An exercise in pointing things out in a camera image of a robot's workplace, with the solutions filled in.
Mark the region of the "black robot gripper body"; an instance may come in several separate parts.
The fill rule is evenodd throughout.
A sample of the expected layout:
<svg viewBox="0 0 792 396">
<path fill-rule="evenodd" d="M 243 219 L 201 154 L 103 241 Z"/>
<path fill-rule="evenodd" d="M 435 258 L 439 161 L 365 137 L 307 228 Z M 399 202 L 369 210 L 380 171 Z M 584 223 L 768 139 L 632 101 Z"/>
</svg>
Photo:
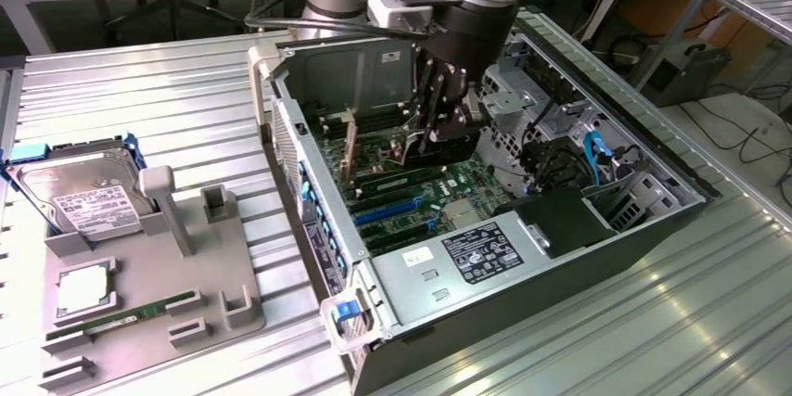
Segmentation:
<svg viewBox="0 0 792 396">
<path fill-rule="evenodd" d="M 433 7 L 424 48 L 440 61 L 464 69 L 477 82 L 497 59 L 517 14 L 517 5 L 480 6 L 461 2 Z"/>
</svg>

